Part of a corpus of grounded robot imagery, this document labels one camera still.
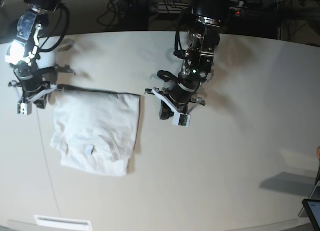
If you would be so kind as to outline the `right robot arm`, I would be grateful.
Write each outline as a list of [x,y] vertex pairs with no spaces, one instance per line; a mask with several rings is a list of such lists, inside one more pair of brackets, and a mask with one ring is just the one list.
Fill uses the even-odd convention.
[[[70,26],[70,10],[63,0],[23,0],[28,5],[18,20],[17,34],[5,56],[5,62],[13,69],[17,78],[9,87],[21,89],[18,94],[17,112],[30,115],[33,106],[45,109],[49,94],[58,89],[58,85],[48,80],[48,75],[56,75],[57,67],[40,68],[37,61],[41,53],[50,53],[60,46]],[[40,44],[42,31],[49,26],[48,13],[59,10],[65,14],[65,25],[58,41],[50,48]]]

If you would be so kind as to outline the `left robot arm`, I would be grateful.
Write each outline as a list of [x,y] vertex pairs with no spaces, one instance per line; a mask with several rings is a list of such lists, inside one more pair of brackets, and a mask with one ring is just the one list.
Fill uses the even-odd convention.
[[[172,119],[175,126],[188,127],[191,113],[206,102],[199,95],[200,87],[213,77],[215,50],[220,42],[220,29],[227,19],[231,0],[192,0],[181,12],[175,31],[174,56],[183,61],[178,75],[159,70],[157,77],[169,87],[146,89],[161,101],[159,118]],[[180,26],[186,17],[194,19],[188,37],[190,46],[183,49]]]

